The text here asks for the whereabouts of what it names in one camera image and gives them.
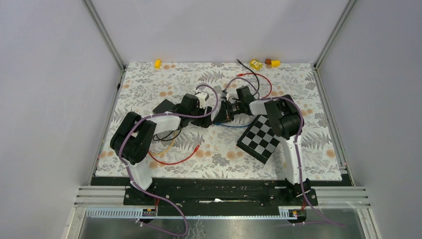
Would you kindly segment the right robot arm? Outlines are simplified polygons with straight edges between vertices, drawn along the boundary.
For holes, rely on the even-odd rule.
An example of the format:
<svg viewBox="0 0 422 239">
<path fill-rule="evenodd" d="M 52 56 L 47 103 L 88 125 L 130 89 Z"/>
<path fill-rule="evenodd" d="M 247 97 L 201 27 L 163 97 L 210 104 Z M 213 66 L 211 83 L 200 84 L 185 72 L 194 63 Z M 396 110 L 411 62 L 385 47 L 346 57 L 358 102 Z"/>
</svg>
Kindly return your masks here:
<svg viewBox="0 0 422 239">
<path fill-rule="evenodd" d="M 262 163 L 281 146 L 288 181 L 285 197 L 288 203 L 298 205 L 310 190 L 303 181 L 300 141 L 304 119 L 299 107 L 290 95 L 257 99 L 247 86 L 236 92 L 237 99 L 231 101 L 226 90 L 222 91 L 220 109 L 213 123 L 231 122 L 240 114 L 254 116 L 237 146 Z"/>
</svg>

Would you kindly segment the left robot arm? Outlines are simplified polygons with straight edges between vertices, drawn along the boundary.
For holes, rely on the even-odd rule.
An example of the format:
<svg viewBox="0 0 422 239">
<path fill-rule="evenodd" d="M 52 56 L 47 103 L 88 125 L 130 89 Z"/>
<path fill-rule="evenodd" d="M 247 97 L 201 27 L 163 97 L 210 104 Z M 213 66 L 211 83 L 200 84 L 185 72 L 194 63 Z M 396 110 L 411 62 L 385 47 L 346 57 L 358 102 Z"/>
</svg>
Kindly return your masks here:
<svg viewBox="0 0 422 239">
<path fill-rule="evenodd" d="M 167 131 L 177 131 L 188 124 L 207 128 L 211 125 L 212 107 L 206 106 L 209 95 L 206 92 L 185 94 L 182 101 L 174 104 L 163 100 L 153 114 L 143 118 L 136 112 L 129 112 L 110 140 L 110 148 L 123 160 L 129 171 L 131 184 L 138 189 L 135 198 L 144 205 L 154 200 L 151 171 L 145 157 L 153 136 Z"/>
</svg>

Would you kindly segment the black router box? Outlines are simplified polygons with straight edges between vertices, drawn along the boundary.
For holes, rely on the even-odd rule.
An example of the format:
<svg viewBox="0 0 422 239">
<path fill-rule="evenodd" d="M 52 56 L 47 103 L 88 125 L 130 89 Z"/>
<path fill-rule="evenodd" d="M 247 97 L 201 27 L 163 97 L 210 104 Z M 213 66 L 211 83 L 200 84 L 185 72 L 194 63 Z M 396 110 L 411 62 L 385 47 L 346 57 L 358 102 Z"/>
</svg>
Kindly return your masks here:
<svg viewBox="0 0 422 239">
<path fill-rule="evenodd" d="M 154 114 L 162 114 L 162 113 L 173 113 L 177 110 L 179 104 L 175 104 L 167 99 L 164 99 L 158 106 L 156 106 L 152 112 Z"/>
</svg>

